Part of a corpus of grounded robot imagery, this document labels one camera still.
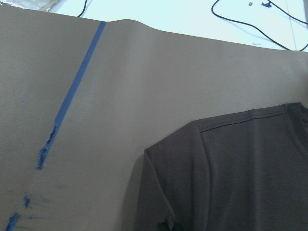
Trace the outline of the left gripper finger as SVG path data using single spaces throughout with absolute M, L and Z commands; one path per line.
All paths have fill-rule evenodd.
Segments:
M 172 227 L 167 221 L 160 222 L 157 224 L 157 231 L 172 231 Z

